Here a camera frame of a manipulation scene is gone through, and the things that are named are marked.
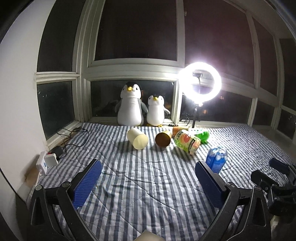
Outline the blue orange drink bottle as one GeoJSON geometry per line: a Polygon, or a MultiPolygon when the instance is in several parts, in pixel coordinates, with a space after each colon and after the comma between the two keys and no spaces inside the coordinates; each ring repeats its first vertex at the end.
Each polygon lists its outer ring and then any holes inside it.
{"type": "Polygon", "coordinates": [[[225,148],[215,146],[208,151],[206,164],[213,171],[213,173],[218,174],[225,165],[227,157],[227,150],[225,148]]]}

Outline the brown paper cup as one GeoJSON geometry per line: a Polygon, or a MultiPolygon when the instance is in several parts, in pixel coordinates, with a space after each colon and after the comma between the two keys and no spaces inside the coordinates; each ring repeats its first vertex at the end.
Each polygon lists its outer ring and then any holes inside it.
{"type": "Polygon", "coordinates": [[[156,135],[155,142],[159,147],[165,148],[171,143],[171,137],[171,131],[163,131],[156,135]]]}
{"type": "Polygon", "coordinates": [[[174,137],[179,131],[181,130],[188,130],[189,127],[188,126],[174,126],[173,130],[172,130],[172,136],[174,137]]]}

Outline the white paper cup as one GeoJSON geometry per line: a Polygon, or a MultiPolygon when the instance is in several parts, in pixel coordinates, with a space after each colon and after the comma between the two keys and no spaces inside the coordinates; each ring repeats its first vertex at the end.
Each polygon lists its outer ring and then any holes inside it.
{"type": "Polygon", "coordinates": [[[127,139],[136,150],[144,149],[149,142],[148,136],[138,128],[131,128],[127,132],[127,139]]]}

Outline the white power strip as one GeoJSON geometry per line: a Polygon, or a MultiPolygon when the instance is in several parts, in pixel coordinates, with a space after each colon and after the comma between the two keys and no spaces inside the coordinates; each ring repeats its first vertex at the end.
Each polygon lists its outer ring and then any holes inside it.
{"type": "Polygon", "coordinates": [[[42,151],[36,162],[37,170],[41,175],[45,176],[48,168],[58,165],[58,160],[56,154],[48,154],[46,151],[42,151]]]}

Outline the black power adapter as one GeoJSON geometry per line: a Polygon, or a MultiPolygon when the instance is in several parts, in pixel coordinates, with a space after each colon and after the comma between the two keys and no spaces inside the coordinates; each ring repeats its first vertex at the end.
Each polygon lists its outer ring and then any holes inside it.
{"type": "Polygon", "coordinates": [[[55,154],[57,160],[60,160],[60,158],[64,154],[64,151],[63,151],[63,148],[60,145],[57,145],[53,149],[49,150],[49,154],[55,154]]]}

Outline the green grapefruit drink bottle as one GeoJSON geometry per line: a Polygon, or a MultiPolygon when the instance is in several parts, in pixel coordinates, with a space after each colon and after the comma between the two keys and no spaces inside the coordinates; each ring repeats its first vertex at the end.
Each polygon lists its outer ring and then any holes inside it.
{"type": "Polygon", "coordinates": [[[207,144],[210,133],[208,131],[180,130],[174,137],[175,144],[186,153],[193,155],[201,144],[207,144]]]}

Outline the striped blue white quilt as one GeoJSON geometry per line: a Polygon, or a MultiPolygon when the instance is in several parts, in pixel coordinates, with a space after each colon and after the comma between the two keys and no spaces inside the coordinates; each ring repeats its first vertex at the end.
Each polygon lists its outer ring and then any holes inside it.
{"type": "Polygon", "coordinates": [[[85,123],[58,165],[48,169],[39,184],[45,188],[71,181],[90,161],[102,163],[102,173],[85,204],[78,209],[98,240],[133,240],[143,231],[165,240],[199,240],[217,213],[195,174],[197,161],[209,149],[227,150],[220,171],[226,182],[252,188],[251,172],[260,170],[279,184],[287,178],[269,166],[276,158],[292,158],[276,143],[248,125],[211,128],[208,143],[190,155],[171,142],[160,148],[154,141],[161,128],[142,126],[149,138],[142,150],[127,139],[127,126],[85,123]]]}

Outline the small penguin plush toy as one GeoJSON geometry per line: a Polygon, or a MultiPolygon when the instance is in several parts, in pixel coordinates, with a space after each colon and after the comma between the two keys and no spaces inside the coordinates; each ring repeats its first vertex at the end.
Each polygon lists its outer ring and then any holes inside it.
{"type": "Polygon", "coordinates": [[[147,123],[151,126],[161,126],[165,120],[165,114],[171,112],[165,108],[165,100],[163,96],[151,95],[148,100],[147,123]]]}

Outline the large penguin plush toy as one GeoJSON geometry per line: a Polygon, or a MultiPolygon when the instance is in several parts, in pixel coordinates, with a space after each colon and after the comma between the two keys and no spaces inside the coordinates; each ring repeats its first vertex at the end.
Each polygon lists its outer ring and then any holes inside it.
{"type": "Polygon", "coordinates": [[[115,106],[115,112],[120,126],[144,124],[144,113],[148,113],[148,108],[142,102],[142,91],[137,83],[129,81],[124,85],[120,93],[120,101],[115,106]]]}

